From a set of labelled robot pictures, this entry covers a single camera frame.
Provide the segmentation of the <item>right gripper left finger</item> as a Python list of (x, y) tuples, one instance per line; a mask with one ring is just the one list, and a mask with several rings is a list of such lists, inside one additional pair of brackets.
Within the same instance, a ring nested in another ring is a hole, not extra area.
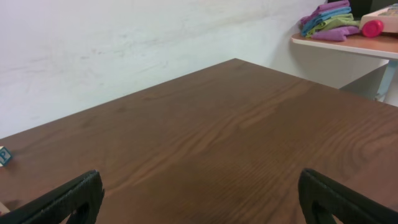
[(95, 223), (104, 197), (100, 173), (90, 170), (1, 216), (5, 224)]

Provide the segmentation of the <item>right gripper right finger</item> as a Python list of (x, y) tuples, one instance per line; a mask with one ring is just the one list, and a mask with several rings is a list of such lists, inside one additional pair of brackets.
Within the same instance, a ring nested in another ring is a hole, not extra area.
[(313, 169), (301, 171), (298, 197), (307, 223), (397, 223), (397, 212)]

